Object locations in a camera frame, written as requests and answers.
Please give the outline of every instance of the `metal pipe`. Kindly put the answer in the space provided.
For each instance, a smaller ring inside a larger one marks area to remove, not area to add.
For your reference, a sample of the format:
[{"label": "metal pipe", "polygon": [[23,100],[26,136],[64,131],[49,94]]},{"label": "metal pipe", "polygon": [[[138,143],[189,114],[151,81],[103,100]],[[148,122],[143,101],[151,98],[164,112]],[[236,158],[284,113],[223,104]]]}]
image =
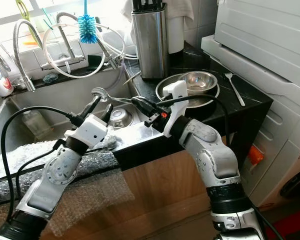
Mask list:
[{"label": "metal pipe", "polygon": [[14,25],[14,29],[13,29],[13,39],[12,39],[12,42],[13,42],[13,52],[14,52],[14,57],[15,57],[15,63],[16,63],[16,66],[18,67],[19,71],[20,71],[20,74],[22,76],[22,79],[23,79],[23,82],[24,82],[24,85],[26,86],[26,89],[28,91],[34,91],[36,90],[33,82],[29,79],[29,77],[26,75],[26,72],[25,72],[25,69],[21,63],[21,58],[20,58],[20,54],[19,54],[19,45],[18,45],[18,36],[19,36],[19,29],[20,29],[20,26],[21,24],[27,24],[29,26],[29,28],[31,28],[31,30],[33,31],[34,33],[34,36],[35,36],[35,39],[37,40],[38,42],[38,45],[40,48],[42,48],[42,41],[41,41],[41,38],[39,36],[39,33],[38,31],[36,30],[36,28],[31,24],[31,22],[29,22],[28,20],[26,19],[19,19],[15,25]]},{"label": "metal pipe", "polygon": [[[62,12],[59,12],[59,13],[56,15],[56,17],[55,17],[55,18],[56,18],[56,23],[57,23],[57,24],[60,23],[60,17],[62,17],[62,16],[67,16],[67,17],[69,17],[69,18],[72,18],[72,19],[75,20],[75,21],[78,21],[78,18],[77,18],[75,15],[72,15],[72,14],[70,14],[70,13],[68,13],[68,12],[62,11]],[[74,59],[74,58],[76,57],[76,56],[75,56],[75,53],[74,53],[72,47],[70,46],[70,43],[69,43],[69,41],[68,41],[68,39],[67,39],[67,37],[66,37],[66,34],[65,34],[64,30],[62,29],[61,26],[59,26],[58,28],[59,28],[60,34],[61,34],[61,36],[62,36],[62,38],[63,38],[64,44],[65,44],[65,46],[66,46],[66,48],[67,48],[67,50],[68,50],[68,53],[69,53],[70,57],[71,57],[72,59]]]},{"label": "metal pipe", "polygon": [[[56,18],[56,23],[57,23],[57,24],[60,23],[60,17],[62,17],[62,16],[67,16],[67,17],[69,17],[69,18],[72,18],[72,19],[75,20],[75,21],[78,21],[78,18],[77,18],[75,15],[73,15],[73,14],[71,14],[71,13],[68,13],[68,12],[62,11],[62,12],[59,12],[59,13],[56,15],[56,17],[55,17],[55,18]],[[74,54],[74,52],[73,52],[73,50],[72,50],[72,48],[71,48],[71,46],[70,46],[70,44],[69,44],[69,41],[68,41],[68,39],[67,39],[67,37],[66,37],[66,35],[65,35],[64,30],[62,29],[61,26],[59,26],[58,28],[59,28],[59,31],[60,31],[60,33],[61,33],[61,36],[62,36],[62,38],[63,38],[63,40],[64,40],[64,43],[65,43],[65,45],[66,45],[66,47],[67,47],[67,49],[68,49],[68,52],[69,52],[69,54],[70,54],[70,57],[71,57],[71,58],[74,58],[74,57],[75,57],[75,54]],[[103,45],[103,43],[100,41],[100,39],[97,37],[96,40],[97,40],[97,43],[99,44],[101,50],[104,52],[105,57],[106,57],[106,58],[110,58],[111,56],[110,56],[109,52],[107,51],[107,49],[105,48],[105,46]]]}]

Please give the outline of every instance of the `backsplash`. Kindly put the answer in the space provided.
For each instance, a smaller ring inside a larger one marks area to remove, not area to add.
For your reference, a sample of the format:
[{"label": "backsplash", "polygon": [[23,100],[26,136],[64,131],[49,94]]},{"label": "backsplash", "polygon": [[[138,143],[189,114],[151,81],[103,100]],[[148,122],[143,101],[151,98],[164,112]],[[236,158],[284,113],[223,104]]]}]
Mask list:
[{"label": "backsplash", "polygon": [[194,21],[184,23],[184,40],[196,48],[201,46],[201,38],[215,33],[218,5],[217,0],[191,0]]},{"label": "backsplash", "polygon": [[[191,0],[194,10],[194,21],[184,23],[184,40],[196,48],[200,48],[201,38],[214,34],[217,20],[217,0]],[[136,53],[136,46],[133,44],[130,31],[127,29],[125,31],[119,30],[119,33],[123,36],[126,43],[126,52],[128,54]],[[116,47],[117,49],[122,48],[121,41],[118,37],[111,31],[103,31],[103,38],[105,41]],[[7,41],[3,42],[3,45],[13,53],[12,51],[12,42]],[[88,55],[102,55],[102,50],[98,44],[83,44],[81,46],[78,40],[70,40],[70,45],[76,55],[84,54],[86,59]],[[54,43],[48,46],[48,51],[51,57],[54,60],[59,59],[61,53],[68,54],[66,46],[63,42]],[[54,69],[51,70],[41,70],[40,65],[47,62],[44,57],[43,51],[39,48],[33,50],[27,50],[20,53],[22,65],[28,76],[32,79],[41,79],[49,73],[56,73]],[[88,61],[84,60],[79,63],[70,65],[71,70],[79,69],[88,66]],[[13,80],[20,76],[19,70],[17,67],[12,67],[12,71],[9,72],[10,80]]]}]

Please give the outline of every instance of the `orange object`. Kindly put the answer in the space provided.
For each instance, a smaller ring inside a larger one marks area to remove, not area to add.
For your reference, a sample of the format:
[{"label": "orange object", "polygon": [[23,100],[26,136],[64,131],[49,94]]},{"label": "orange object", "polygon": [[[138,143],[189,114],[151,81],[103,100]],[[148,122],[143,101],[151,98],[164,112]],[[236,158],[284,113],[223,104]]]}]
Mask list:
[{"label": "orange object", "polygon": [[165,119],[168,116],[168,114],[166,114],[165,112],[162,112],[161,116]]},{"label": "orange object", "polygon": [[248,157],[252,165],[257,165],[264,159],[264,155],[255,147],[250,147]]},{"label": "orange object", "polygon": [[24,41],[23,45],[38,45],[36,41]]}]

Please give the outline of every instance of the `plate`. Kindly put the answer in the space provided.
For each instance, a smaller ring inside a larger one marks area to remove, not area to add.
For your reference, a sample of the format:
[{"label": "plate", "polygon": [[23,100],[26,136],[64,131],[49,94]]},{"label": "plate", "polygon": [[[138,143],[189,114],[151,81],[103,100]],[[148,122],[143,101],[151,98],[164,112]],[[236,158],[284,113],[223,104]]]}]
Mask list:
[{"label": "plate", "polygon": [[[156,94],[156,96],[160,100],[162,100],[162,97],[164,95],[163,94],[164,87],[168,86],[169,84],[173,84],[176,81],[178,81],[179,78],[180,78],[180,76],[182,76],[183,74],[184,73],[172,75],[172,76],[169,76],[169,77],[163,79],[161,82],[159,82],[158,85],[155,88],[155,94]],[[217,98],[219,96],[219,93],[220,93],[220,87],[219,87],[219,84],[217,84],[216,87],[214,87],[213,89],[210,89],[205,94],[211,95],[211,96],[214,96],[215,98]],[[187,109],[199,108],[199,107],[208,105],[208,104],[210,104],[212,102],[213,102],[213,100],[211,100],[209,98],[190,99]]]}]

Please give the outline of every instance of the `wooden cabinet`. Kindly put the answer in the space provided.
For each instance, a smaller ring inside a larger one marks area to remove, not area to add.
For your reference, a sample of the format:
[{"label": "wooden cabinet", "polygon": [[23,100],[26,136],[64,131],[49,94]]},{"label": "wooden cabinet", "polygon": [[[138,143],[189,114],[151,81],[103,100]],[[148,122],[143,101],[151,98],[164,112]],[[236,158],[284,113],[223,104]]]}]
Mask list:
[{"label": "wooden cabinet", "polygon": [[135,199],[95,212],[63,237],[43,240],[133,240],[210,209],[206,188],[186,151],[123,172]]}]

